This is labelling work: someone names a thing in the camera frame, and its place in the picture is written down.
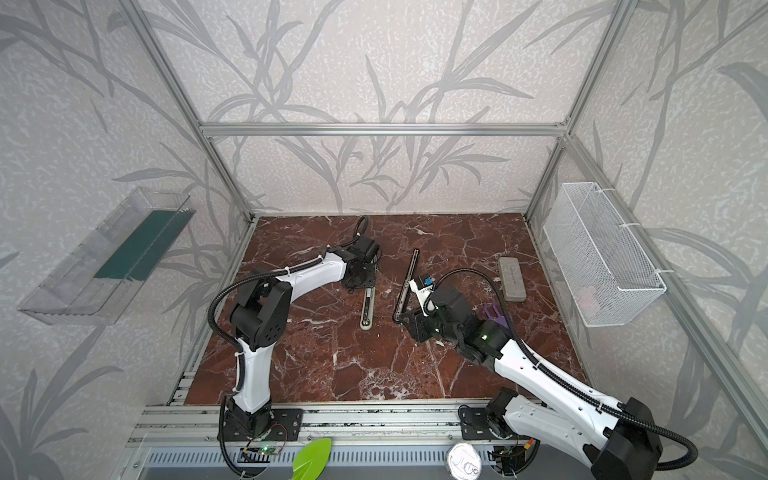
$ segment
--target clear plastic tray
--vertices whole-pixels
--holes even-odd
[[[194,214],[189,197],[137,188],[18,309],[51,325],[112,325]]]

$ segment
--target purple object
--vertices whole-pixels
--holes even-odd
[[[498,311],[498,305],[496,305],[496,301],[494,300],[493,303],[483,303],[482,304],[482,311],[485,312],[485,317],[489,320],[493,320],[494,322],[498,323],[501,326],[507,326],[507,320],[504,318],[504,315],[502,315],[501,312]]]

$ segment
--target white wire mesh basket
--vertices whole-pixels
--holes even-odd
[[[626,325],[667,291],[596,183],[562,184],[544,232],[586,326]]]

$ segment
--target red marble surface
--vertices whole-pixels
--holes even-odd
[[[280,268],[311,259],[319,246],[349,239],[355,222],[356,217],[262,217],[240,276],[259,265]],[[447,343],[430,339],[417,344],[404,327],[392,322],[414,248],[421,250],[417,274],[437,277],[470,266],[498,280],[498,258],[517,257],[528,298],[507,305],[518,332],[539,354],[584,380],[521,215],[373,216],[366,234],[383,251],[373,328],[359,328],[364,290],[348,293],[339,283],[331,283],[299,298],[273,354],[274,402],[483,398],[501,386],[515,387],[472,365]],[[490,287],[478,276],[453,276],[447,282],[475,308],[493,299]],[[416,305],[415,296],[410,302],[411,307]],[[224,315],[219,323],[229,331]],[[216,404],[223,390],[232,389],[233,354],[223,340],[211,338],[187,395],[188,405]]]

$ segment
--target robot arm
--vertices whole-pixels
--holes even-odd
[[[328,283],[340,281],[350,290],[367,286],[373,281],[378,252],[376,242],[359,235],[350,244],[328,249],[319,261],[308,262],[311,266],[286,267],[287,274],[253,282],[239,291],[229,318],[231,336],[241,347],[236,355],[244,361],[237,368],[240,388],[228,399],[227,408],[244,435],[258,437],[269,428],[272,351],[285,331],[290,304]]]
[[[498,287],[485,274],[471,269],[452,273],[462,271],[483,276],[500,297]],[[488,424],[499,438],[516,433],[538,439],[590,467],[598,480],[645,480],[657,467],[680,468],[695,460],[695,445],[654,425],[643,403],[632,398],[624,404],[579,382],[531,350],[509,328],[479,319],[459,291],[440,283],[442,280],[435,284],[427,276],[410,281],[419,308],[401,321],[411,336],[417,342],[430,337],[447,340],[460,355],[510,379],[544,402],[540,406],[503,389],[485,409]],[[689,454],[660,464],[663,448],[652,430],[683,443]]]

